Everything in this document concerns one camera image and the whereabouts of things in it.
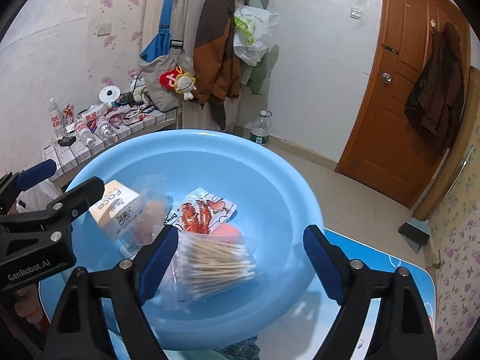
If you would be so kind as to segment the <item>blue grey shoulder bag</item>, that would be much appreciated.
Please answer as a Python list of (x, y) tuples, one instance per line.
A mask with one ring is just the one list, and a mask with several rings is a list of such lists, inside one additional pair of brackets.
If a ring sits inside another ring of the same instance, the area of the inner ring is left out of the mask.
[(152, 8), (145, 9), (143, 44), (139, 55), (141, 73), (153, 104), (162, 112), (182, 105), (183, 96), (167, 90), (159, 83), (160, 75), (182, 67), (193, 71), (193, 62), (185, 54), (185, 22), (188, 0), (147, 0)]

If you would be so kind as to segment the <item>person's hand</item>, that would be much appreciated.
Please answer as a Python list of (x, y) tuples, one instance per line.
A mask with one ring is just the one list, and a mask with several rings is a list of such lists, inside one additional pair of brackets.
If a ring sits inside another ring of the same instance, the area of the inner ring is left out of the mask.
[(18, 299), (14, 310), (19, 317), (18, 325), (26, 335), (34, 333), (47, 334), (50, 321), (46, 315), (39, 296), (38, 285), (31, 284), (17, 292)]

